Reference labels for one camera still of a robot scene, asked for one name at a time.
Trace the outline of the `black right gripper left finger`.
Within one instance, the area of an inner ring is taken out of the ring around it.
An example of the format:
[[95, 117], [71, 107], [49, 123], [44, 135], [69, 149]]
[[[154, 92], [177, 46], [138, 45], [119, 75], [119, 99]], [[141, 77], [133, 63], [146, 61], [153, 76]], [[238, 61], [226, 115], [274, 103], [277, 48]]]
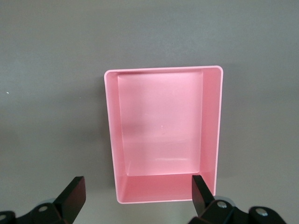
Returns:
[[75, 177], [52, 203], [43, 203], [29, 214], [33, 224], [72, 224], [86, 201], [85, 178]]

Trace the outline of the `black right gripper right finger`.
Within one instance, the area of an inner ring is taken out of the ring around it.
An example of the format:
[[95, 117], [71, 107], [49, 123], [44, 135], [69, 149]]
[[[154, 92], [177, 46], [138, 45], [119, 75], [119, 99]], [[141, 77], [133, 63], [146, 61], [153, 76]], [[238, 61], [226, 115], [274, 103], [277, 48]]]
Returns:
[[234, 207], [216, 200], [200, 175], [192, 176], [192, 202], [197, 212], [189, 224], [231, 224]]

